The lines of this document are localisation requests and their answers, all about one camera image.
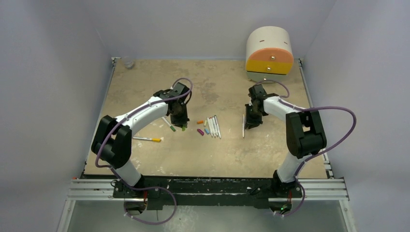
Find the dark green cap marker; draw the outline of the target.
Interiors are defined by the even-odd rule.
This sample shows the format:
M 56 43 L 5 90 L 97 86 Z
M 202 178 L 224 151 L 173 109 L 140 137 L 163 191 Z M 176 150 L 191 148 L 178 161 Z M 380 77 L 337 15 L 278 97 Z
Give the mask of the dark green cap marker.
M 174 126 L 167 120 L 166 117 L 162 117 L 162 120 L 164 121 L 164 123 L 173 131 L 176 132 L 176 129 L 174 128 Z

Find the magenta cap marker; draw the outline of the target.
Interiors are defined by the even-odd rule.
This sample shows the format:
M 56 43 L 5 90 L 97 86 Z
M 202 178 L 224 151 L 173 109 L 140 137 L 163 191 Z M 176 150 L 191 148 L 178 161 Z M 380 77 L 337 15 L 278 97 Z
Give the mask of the magenta cap marker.
M 218 137 L 221 139 L 220 127 L 219 127 L 219 123 L 218 123 L 218 119 L 216 115 L 214 115 L 214 120 L 215 120 L 215 126 L 216 126 Z

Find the magenta pen cap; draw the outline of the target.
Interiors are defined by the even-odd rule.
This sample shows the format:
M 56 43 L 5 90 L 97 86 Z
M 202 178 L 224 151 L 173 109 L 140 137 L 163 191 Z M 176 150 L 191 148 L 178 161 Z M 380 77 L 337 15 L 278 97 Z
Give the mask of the magenta pen cap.
M 202 136 L 204 136 L 204 132 L 201 129 L 197 129 L 198 133 L 201 134 Z

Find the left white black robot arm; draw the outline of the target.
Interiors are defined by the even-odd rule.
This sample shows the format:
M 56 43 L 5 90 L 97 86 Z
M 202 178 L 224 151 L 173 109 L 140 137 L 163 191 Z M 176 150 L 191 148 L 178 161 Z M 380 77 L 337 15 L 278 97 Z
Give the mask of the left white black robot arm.
M 91 144 L 91 152 L 125 183 L 125 191 L 133 198 L 144 193 L 144 176 L 131 162 L 133 137 L 151 122 L 169 116 L 173 127 L 187 127 L 189 118 L 187 103 L 193 86 L 186 86 L 177 79 L 166 90 L 159 90 L 144 104 L 117 117 L 104 116 Z

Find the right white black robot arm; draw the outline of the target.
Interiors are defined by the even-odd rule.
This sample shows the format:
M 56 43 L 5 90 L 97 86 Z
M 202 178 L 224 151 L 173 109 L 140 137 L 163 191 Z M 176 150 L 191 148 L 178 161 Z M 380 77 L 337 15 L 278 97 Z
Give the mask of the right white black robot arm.
M 271 190 L 279 197 L 295 187 L 304 162 L 327 146 L 327 139 L 318 110 L 301 108 L 284 101 L 275 93 L 268 94 L 262 84 L 249 88 L 250 102 L 245 105 L 243 129 L 263 123 L 263 116 L 274 115 L 285 122 L 288 154 L 275 170 Z

